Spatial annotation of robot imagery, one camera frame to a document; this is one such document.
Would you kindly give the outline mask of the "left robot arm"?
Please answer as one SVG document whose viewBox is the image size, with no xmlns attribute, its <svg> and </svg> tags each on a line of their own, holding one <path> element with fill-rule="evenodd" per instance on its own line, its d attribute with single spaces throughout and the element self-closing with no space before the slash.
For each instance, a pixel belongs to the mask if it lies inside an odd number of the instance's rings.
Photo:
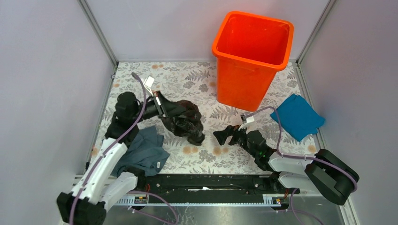
<svg viewBox="0 0 398 225">
<path fill-rule="evenodd" d="M 169 154 L 156 128 L 138 128 L 153 117 L 183 118 L 187 108 L 167 100 L 159 91 L 139 101 L 132 92 L 117 98 L 102 147 L 87 172 L 69 193 L 60 193 L 57 206 L 70 225 L 101 225 L 109 209 L 127 192 L 145 188 L 145 176 L 156 175 Z"/>
</svg>

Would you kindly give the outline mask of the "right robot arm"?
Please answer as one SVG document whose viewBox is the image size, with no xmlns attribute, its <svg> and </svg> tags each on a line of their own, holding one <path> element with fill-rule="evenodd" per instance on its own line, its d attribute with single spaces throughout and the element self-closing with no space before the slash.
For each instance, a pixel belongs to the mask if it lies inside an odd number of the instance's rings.
<svg viewBox="0 0 398 225">
<path fill-rule="evenodd" d="M 269 180 L 275 193 L 298 188 L 318 192 L 328 201 L 344 205 L 358 188 L 359 175 L 329 150 L 321 149 L 314 156 L 288 156 L 268 146 L 258 130 L 246 132 L 238 126 L 227 126 L 213 135 L 220 145 L 230 138 L 228 144 L 244 149 L 261 170 L 275 173 Z"/>
</svg>

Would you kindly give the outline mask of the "black plastic trash bag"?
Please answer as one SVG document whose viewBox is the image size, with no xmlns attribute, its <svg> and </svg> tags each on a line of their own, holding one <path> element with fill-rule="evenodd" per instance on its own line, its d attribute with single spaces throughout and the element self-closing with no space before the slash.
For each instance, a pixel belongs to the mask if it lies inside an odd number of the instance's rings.
<svg viewBox="0 0 398 225">
<path fill-rule="evenodd" d="M 163 125 L 175 136 L 186 137 L 190 144 L 200 146 L 205 139 L 205 134 L 201 122 L 202 114 L 198 106 L 189 100 L 172 103 L 184 107 L 185 111 L 174 117 L 161 118 Z"/>
</svg>

